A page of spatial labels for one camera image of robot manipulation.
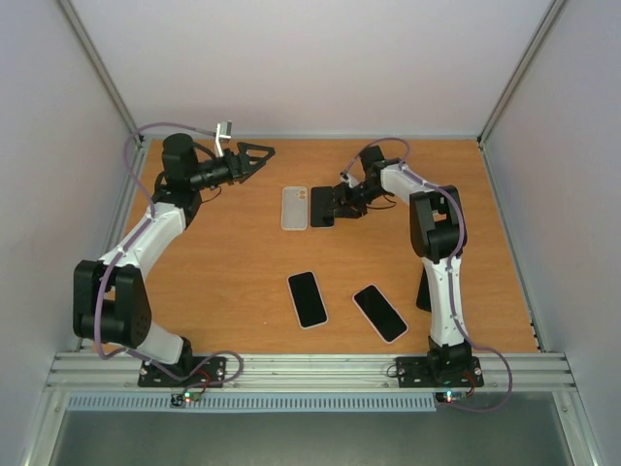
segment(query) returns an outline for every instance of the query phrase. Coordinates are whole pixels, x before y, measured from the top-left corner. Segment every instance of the phone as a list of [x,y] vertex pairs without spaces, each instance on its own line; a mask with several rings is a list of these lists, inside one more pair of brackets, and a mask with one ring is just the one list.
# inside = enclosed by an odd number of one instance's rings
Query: phone
[[316,186],[310,189],[310,226],[331,228],[334,226],[334,188]]
[[283,230],[306,230],[309,226],[309,193],[303,186],[288,186],[282,190]]
[[311,328],[328,321],[317,279],[313,272],[302,272],[287,279],[300,326]]
[[384,342],[393,343],[408,331],[406,322],[374,284],[354,294],[353,302]]

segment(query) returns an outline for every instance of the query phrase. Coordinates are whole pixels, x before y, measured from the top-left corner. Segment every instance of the purple cable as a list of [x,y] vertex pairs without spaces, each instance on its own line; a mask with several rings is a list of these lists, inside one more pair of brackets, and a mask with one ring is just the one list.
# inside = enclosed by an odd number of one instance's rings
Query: purple cable
[[361,148],[360,151],[358,153],[356,153],[356,155],[351,159],[351,161],[349,161],[349,163],[347,164],[347,166],[345,167],[345,169],[341,173],[343,175],[346,175],[347,173],[349,173],[349,170],[351,170],[351,167],[353,167],[353,164],[356,163],[356,160],[358,160],[360,158],[360,153],[364,149],[368,149],[371,146],[375,146],[376,144],[384,143],[384,142],[387,142],[387,141],[396,141],[396,142],[402,143],[403,145],[406,146],[406,153],[404,153],[404,155],[401,157],[401,162],[399,162],[400,166],[401,166],[401,164],[405,163],[405,161],[408,159],[411,147],[409,146],[409,142],[406,141],[405,139],[395,138],[395,137],[390,136],[390,137],[387,137],[387,138],[375,139],[374,141],[369,142],[366,146]]
[[216,383],[228,383],[228,382],[233,381],[237,377],[239,377],[242,374],[242,371],[244,370],[244,360],[242,359],[241,356],[239,356],[234,351],[224,350],[224,351],[217,351],[217,352],[210,354],[209,356],[205,357],[205,359],[203,359],[194,369],[192,369],[192,371],[187,377],[183,378],[169,371],[159,361],[155,361],[134,349],[118,348],[109,353],[105,353],[104,348],[102,347],[101,314],[102,314],[103,305],[104,305],[104,297],[106,295],[106,288],[108,287],[108,281],[110,280],[110,275],[112,274],[115,265],[118,263],[118,261],[123,256],[124,252],[127,251],[136,242],[136,240],[140,237],[140,235],[144,233],[144,231],[148,228],[148,226],[151,225],[151,223],[153,222],[153,219],[155,218],[155,204],[153,203],[153,200],[151,199],[147,188],[140,182],[139,178],[136,176],[136,174],[132,171],[132,168],[131,168],[131,164],[129,161],[131,143],[132,143],[132,140],[135,137],[137,137],[141,132],[147,129],[150,129],[150,128],[158,127],[158,126],[168,126],[168,127],[173,127],[173,128],[186,129],[188,131],[194,131],[197,133],[206,134],[208,136],[215,136],[215,133],[213,131],[208,131],[206,129],[201,129],[201,128],[195,128],[194,126],[189,126],[186,124],[172,123],[170,121],[160,121],[156,123],[146,124],[144,126],[137,128],[129,136],[127,136],[127,139],[125,140],[125,144],[123,145],[123,162],[125,163],[125,168],[127,169],[129,176],[131,177],[133,182],[136,184],[136,186],[140,189],[140,191],[142,191],[145,197],[147,198],[151,218],[146,219],[140,225],[140,227],[136,230],[136,232],[122,245],[122,250],[120,250],[113,257],[113,259],[111,260],[110,264],[108,265],[108,267],[106,268],[104,272],[104,276],[102,277],[101,282],[99,284],[99,289],[97,291],[97,301],[95,303],[95,321],[94,321],[94,332],[93,332],[95,336],[95,348],[97,349],[97,353],[99,354],[99,357],[104,360],[115,357],[118,354],[121,354],[122,352],[127,352],[127,354],[134,356],[138,359],[141,359],[144,362],[149,362],[153,366],[157,367],[164,374],[166,374],[167,376],[177,381],[183,381],[191,377],[192,375],[194,375],[196,371],[198,371],[201,368],[201,366],[206,364],[211,358],[218,356],[220,354],[229,354],[235,357],[239,361],[240,367],[238,371],[235,374],[233,374],[231,377],[229,377],[228,379],[224,379],[222,381],[216,382]]
[[466,232],[466,227],[464,224],[464,215],[462,214],[461,209],[459,208],[459,205],[457,204],[457,201],[455,199],[453,199],[453,197],[448,194],[448,192],[446,192],[444,189],[442,189],[441,187],[439,187],[437,184],[434,183],[430,183],[427,182],[426,180],[424,180],[422,177],[416,175],[414,172],[412,172],[409,167],[406,167],[406,169],[402,169],[403,173],[410,178],[411,180],[422,184],[423,186],[428,186],[430,188],[432,188],[433,190],[435,190],[436,192],[438,192],[439,194],[441,194],[442,196],[444,196],[446,198],[446,200],[448,202],[450,202],[451,206],[453,207],[453,209],[455,210],[455,213],[457,214],[457,221],[459,222],[459,239],[457,241],[457,246],[455,247],[455,249],[452,251],[452,253],[448,256],[447,261],[446,261],[446,268],[448,271],[448,297],[449,297],[449,302],[450,302],[450,311],[453,317],[453,320],[455,322],[455,325],[457,326],[457,329],[459,330],[459,333],[462,334],[462,336],[464,337],[464,340],[466,340],[471,347],[473,347],[475,350],[479,350],[479,351],[488,351],[488,352],[493,352],[494,354],[496,354],[501,361],[503,361],[503,363],[505,364],[505,366],[507,367],[507,376],[508,376],[508,387],[507,387],[507,394],[505,395],[505,398],[503,398],[503,400],[491,407],[491,408],[468,408],[466,406],[461,406],[461,405],[454,405],[454,404],[446,404],[446,406],[451,406],[455,409],[458,410],[462,410],[462,411],[467,411],[470,413],[493,413],[495,411],[498,411],[502,406],[505,405],[505,403],[508,401],[509,397],[511,396],[511,392],[513,391],[513,373],[511,371],[511,368],[508,364],[507,359],[503,356],[502,353],[500,353],[497,349],[493,349],[491,347],[484,347],[484,346],[480,346],[477,343],[475,343],[470,336],[468,335],[468,333],[466,332],[466,330],[464,330],[464,328],[462,327],[461,323],[459,322],[459,318],[457,317],[457,309],[455,307],[455,291],[454,291],[454,284],[453,284],[453,271],[452,271],[452,267],[451,267],[451,262],[453,260],[453,258],[457,255],[457,253],[459,252],[459,250],[462,248],[462,246],[464,246],[464,239],[465,239],[465,232]]

